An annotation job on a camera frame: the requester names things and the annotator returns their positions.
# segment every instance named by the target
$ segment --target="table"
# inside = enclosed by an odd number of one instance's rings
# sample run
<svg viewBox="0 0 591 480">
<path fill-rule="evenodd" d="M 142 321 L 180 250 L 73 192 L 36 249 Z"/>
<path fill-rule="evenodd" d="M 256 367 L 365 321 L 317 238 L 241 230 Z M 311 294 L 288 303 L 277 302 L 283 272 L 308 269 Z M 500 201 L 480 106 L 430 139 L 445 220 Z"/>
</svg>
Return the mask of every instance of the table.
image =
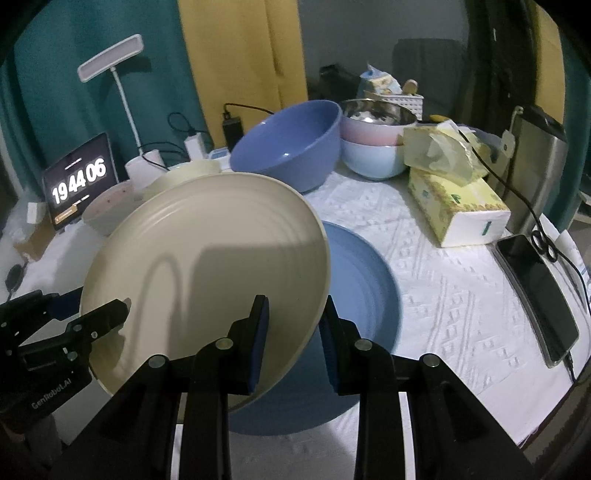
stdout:
<svg viewBox="0 0 591 480">
<path fill-rule="evenodd" d="M 390 265 L 402 294 L 401 334 L 392 353 L 415 359 L 426 352 L 439 355 L 521 443 L 565 395 L 569 375 L 562 365 L 546 367 L 530 321 L 491 247 L 439 248 L 407 181 L 405 175 L 387 182 L 365 181 L 339 167 L 306 198 L 323 220 L 364 237 Z M 17 295 L 35 288 L 64 293 L 82 285 L 102 242 L 83 223 L 69 226 L 43 258 L 30 265 Z M 572 350 L 578 375 L 589 357 L 591 328 L 562 266 L 550 268 L 580 330 Z M 86 390 L 56 414 L 64 441 L 71 441 L 108 398 L 96 382 Z M 354 407 L 325 425 L 293 435 L 232 434 L 235 477 L 349 478 L 357 421 Z M 407 414 L 405 434 L 410 434 Z M 410 453 L 407 467 L 412 471 Z"/>
</svg>

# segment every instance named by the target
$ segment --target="black device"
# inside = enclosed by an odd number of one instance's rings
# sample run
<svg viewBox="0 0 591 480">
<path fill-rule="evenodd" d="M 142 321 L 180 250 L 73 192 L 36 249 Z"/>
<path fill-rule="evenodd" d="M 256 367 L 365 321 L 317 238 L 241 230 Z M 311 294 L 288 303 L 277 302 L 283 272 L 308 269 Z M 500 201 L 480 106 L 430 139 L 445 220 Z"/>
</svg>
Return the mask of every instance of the black device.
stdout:
<svg viewBox="0 0 591 480">
<path fill-rule="evenodd" d="M 0 310 L 0 325 L 6 329 L 0 346 L 14 348 L 0 368 L 5 386 L 0 419 L 15 432 L 80 390 L 90 377 L 92 341 L 127 317 L 126 304 L 114 300 L 72 320 L 58 337 L 14 346 L 48 318 L 71 313 L 79 298 L 80 289 L 61 297 L 33 292 Z M 269 301 L 257 295 L 249 316 L 235 321 L 227 337 L 193 356 L 147 359 L 65 450 L 49 478 L 169 478 L 180 398 L 187 392 L 179 479 L 230 480 L 228 394 L 253 392 L 268 321 Z M 517 445 L 437 355 L 427 353 L 419 360 L 391 355 L 362 339 L 353 322 L 340 319 L 330 296 L 319 329 L 336 394 L 359 394 L 361 399 L 355 480 L 405 478 L 401 391 L 408 395 L 418 480 L 535 478 Z M 69 384 L 63 376 L 75 368 L 80 382 Z"/>
<path fill-rule="evenodd" d="M 0 421 L 13 432 L 26 432 L 87 386 L 91 343 L 127 318 L 127 305 L 113 300 L 61 335 L 22 345 L 52 319 L 77 313 L 81 295 L 82 288 L 61 296 L 36 290 L 0 305 Z"/>
<path fill-rule="evenodd" d="M 56 230 L 76 220 L 105 190 L 118 182 L 111 145 L 101 133 L 43 172 L 43 190 Z"/>
<path fill-rule="evenodd" d="M 525 235 L 502 238 L 494 253 L 531 319 L 546 364 L 556 366 L 579 338 L 579 330 L 548 265 Z"/>
<path fill-rule="evenodd" d="M 225 114 L 222 121 L 223 136 L 226 138 L 228 151 L 232 151 L 236 144 L 244 137 L 242 120 L 239 116 L 230 116 Z"/>
</svg>

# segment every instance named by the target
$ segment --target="charger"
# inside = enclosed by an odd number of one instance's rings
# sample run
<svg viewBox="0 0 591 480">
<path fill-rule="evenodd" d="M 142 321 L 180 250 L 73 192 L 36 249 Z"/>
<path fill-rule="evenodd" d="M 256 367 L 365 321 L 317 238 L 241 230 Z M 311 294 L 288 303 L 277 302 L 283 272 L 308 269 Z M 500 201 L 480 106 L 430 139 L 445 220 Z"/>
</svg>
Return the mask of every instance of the charger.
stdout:
<svg viewBox="0 0 591 480">
<path fill-rule="evenodd" d="M 195 133 L 185 139 L 185 147 L 191 160 L 203 160 L 207 158 L 207 150 L 203 141 L 202 133 Z"/>
<path fill-rule="evenodd" d="M 232 151 L 239 140 L 244 137 L 242 120 L 239 116 L 231 116 L 228 111 L 223 113 L 222 121 L 223 136 L 226 138 L 228 151 Z"/>
</svg>

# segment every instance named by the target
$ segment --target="plastic bag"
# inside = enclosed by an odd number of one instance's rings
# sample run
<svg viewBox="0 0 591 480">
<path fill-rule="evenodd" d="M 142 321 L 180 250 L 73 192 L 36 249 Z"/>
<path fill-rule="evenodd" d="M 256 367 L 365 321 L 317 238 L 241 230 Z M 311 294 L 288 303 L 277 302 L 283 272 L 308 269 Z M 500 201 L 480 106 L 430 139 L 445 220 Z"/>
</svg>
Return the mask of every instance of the plastic bag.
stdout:
<svg viewBox="0 0 591 480">
<path fill-rule="evenodd" d="M 357 90 L 357 98 L 365 98 L 366 91 L 378 95 L 400 95 L 402 89 L 398 81 L 388 72 L 382 72 L 368 63 L 368 69 L 359 75 L 361 82 Z"/>
<path fill-rule="evenodd" d="M 27 223 L 27 209 L 29 202 L 39 202 L 39 198 L 29 189 L 18 199 L 12 208 L 2 234 L 12 240 L 12 243 L 23 243 L 31 238 L 36 225 Z"/>
<path fill-rule="evenodd" d="M 488 174 L 474 155 L 476 149 L 483 161 L 491 161 L 491 149 L 481 143 L 468 127 L 459 127 L 451 120 L 435 126 L 404 129 L 404 162 L 456 183 L 460 187 Z"/>
</svg>

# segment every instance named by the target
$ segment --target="screw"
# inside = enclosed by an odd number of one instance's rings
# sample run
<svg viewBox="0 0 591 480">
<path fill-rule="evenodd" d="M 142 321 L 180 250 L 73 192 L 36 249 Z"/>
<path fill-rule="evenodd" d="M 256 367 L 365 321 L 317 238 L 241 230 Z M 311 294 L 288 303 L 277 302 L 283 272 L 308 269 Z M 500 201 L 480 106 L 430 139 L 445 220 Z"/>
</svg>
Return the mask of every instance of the screw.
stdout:
<svg viewBox="0 0 591 480">
<path fill-rule="evenodd" d="M 162 355 L 154 355 L 150 358 L 150 360 L 148 360 L 148 365 L 151 368 L 160 368 L 165 363 L 166 363 L 166 359 Z"/>
<path fill-rule="evenodd" d="M 428 353 L 423 357 L 423 363 L 428 367 L 436 367 L 441 363 L 441 359 L 433 353 Z"/>
<path fill-rule="evenodd" d="M 367 338 L 360 338 L 355 342 L 355 348 L 357 350 L 361 350 L 362 352 L 366 352 L 367 350 L 371 350 L 373 343 L 371 340 L 367 340 Z"/>
<path fill-rule="evenodd" d="M 232 342 L 231 338 L 220 338 L 217 342 L 216 342 L 216 348 L 218 350 L 228 350 L 229 348 L 232 348 L 234 345 L 234 342 Z"/>
</svg>

